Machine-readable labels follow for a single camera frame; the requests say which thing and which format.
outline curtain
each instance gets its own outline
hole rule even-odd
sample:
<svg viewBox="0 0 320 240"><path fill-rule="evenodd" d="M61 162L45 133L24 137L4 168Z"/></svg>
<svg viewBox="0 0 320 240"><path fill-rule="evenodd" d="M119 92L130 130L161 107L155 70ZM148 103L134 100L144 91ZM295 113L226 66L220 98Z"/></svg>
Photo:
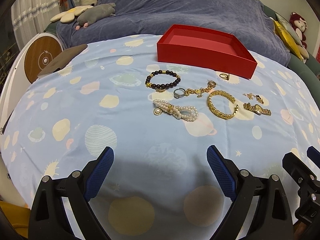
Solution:
<svg viewBox="0 0 320 240"><path fill-rule="evenodd" d="M36 34L42 33L50 19L60 13L58 0L16 0L11 7L11 20L20 50Z"/></svg>

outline yellow pillow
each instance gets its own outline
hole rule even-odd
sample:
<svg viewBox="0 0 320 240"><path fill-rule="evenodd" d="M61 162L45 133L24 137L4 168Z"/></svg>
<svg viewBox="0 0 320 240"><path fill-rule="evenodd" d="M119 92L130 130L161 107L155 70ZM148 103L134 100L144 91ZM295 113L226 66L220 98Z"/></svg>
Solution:
<svg viewBox="0 0 320 240"><path fill-rule="evenodd" d="M300 60L303 61L303 57L298 49L298 46L292 36L288 33L288 31L282 27L282 25L278 21L273 21L275 23L276 31L279 34L279 37L283 41L283 43L290 49L290 51L296 55Z"/></svg>

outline red box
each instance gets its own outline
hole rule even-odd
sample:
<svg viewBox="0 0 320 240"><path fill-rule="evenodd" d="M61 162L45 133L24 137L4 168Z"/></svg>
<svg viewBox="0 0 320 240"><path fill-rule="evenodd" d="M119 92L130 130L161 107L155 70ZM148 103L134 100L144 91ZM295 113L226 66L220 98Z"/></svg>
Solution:
<svg viewBox="0 0 320 240"><path fill-rule="evenodd" d="M250 79L257 62L232 34L172 25L157 42L158 62L210 68Z"/></svg>

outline metal screw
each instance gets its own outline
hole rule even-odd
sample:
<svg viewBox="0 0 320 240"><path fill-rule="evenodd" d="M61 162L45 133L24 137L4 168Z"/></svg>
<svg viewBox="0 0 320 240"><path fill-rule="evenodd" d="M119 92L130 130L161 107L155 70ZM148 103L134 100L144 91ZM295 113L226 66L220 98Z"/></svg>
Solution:
<svg viewBox="0 0 320 240"><path fill-rule="evenodd" d="M47 182L49 179L50 179L49 176L44 176L44 177L42 178L42 181L43 181L43 182Z"/></svg>
<svg viewBox="0 0 320 240"><path fill-rule="evenodd" d="M276 175L276 174L273 174L271 176L271 178L274 180L274 181L278 181L279 180L279 177Z"/></svg>
<svg viewBox="0 0 320 240"><path fill-rule="evenodd" d="M240 171L240 174L241 174L242 176L244 176L244 177L249 176L249 172L248 172L247 170L242 170L242 171Z"/></svg>
<svg viewBox="0 0 320 240"><path fill-rule="evenodd" d="M73 173L72 173L72 177L74 177L74 178L77 178L77 177L79 177L80 176L80 171L74 171Z"/></svg>

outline bedsheet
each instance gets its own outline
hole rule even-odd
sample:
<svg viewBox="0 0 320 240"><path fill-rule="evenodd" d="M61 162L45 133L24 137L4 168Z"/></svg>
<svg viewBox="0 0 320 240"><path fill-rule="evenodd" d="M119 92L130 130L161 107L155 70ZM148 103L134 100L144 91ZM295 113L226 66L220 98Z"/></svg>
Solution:
<svg viewBox="0 0 320 240"><path fill-rule="evenodd" d="M262 177L278 174L294 214L299 198L281 167L284 154L292 151L320 175L306 156L309 146L320 149L320 111L305 84L294 72L254 52L258 66L250 80L230 75L226 81L210 69L158 63L159 38L134 35L91 43L63 70L30 86L2 142L2 158L26 203L31 207L42 176L67 177L110 146L115 160L90 206L112 239L207 240L231 204L207 163L207 148L215 145L239 169ZM215 90L236 98L238 113L231 120L216 117L207 107L207 94L175 99L173 89L156 93L144 81L159 69L178 73L178 87L185 89L206 87L207 80L214 80ZM158 75L152 82L172 79ZM260 95L272 115L244 110L244 102L256 102L243 93ZM195 106L199 117L185 122L166 113L156 116L152 100L157 98ZM212 101L225 113L235 106L219 96ZM64 203L81 237L70 203Z"/></svg>
<svg viewBox="0 0 320 240"><path fill-rule="evenodd" d="M235 35L248 50L287 66L288 49L273 33L273 21L258 0L98 0L116 4L116 16L86 29L75 30L75 21L58 23L65 48L117 39L134 34L163 35L173 24L200 26Z"/></svg>

